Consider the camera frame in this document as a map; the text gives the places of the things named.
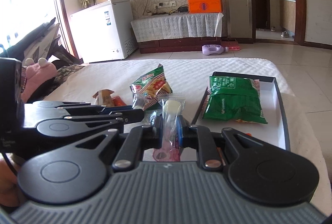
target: lace tablecloth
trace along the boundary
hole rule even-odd
[[[174,13],[145,16],[132,21],[137,42],[188,37],[221,37],[220,12]]]

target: gray ribbed plate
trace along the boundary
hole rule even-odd
[[[25,104],[24,128],[35,128],[41,121],[47,119],[60,119],[70,115],[65,109],[39,108],[33,104]]]
[[[12,217],[24,224],[318,224],[325,216],[309,203],[270,208],[241,198],[223,174],[196,162],[141,162],[117,173],[90,199],[68,206],[27,202]]]

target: white sticker label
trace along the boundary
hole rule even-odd
[[[104,11],[106,24],[109,26],[111,24],[110,14],[108,11]]]

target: white bedsheet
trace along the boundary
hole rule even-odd
[[[323,213],[332,213],[331,187],[325,160],[318,140],[308,122],[301,104],[288,86],[285,78],[270,61],[255,58],[218,58],[194,60],[137,60],[91,64],[71,75],[45,100],[89,101],[100,89],[111,89],[127,104],[132,103],[131,82],[142,74],[164,65],[165,75],[175,93],[186,96],[183,115],[189,121],[195,115],[206,89],[208,77],[214,71],[235,72],[277,78],[287,116],[290,149],[315,164],[320,181],[311,202]]]

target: white mattress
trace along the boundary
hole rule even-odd
[[[175,93],[186,96],[183,115],[189,121],[195,115],[206,89],[208,77],[214,71],[273,76],[277,78],[287,116],[290,149],[309,159],[317,167],[320,181],[311,202],[323,213],[332,213],[331,186],[318,140],[301,104],[285,78],[270,61],[255,58],[218,58],[194,60],[134,60],[91,64],[71,75],[45,100],[89,101],[100,89],[111,89],[127,104],[132,103],[131,82],[142,74],[164,65],[166,78]]]
[[[132,21],[137,42],[188,37],[221,37],[222,13],[174,13]]]

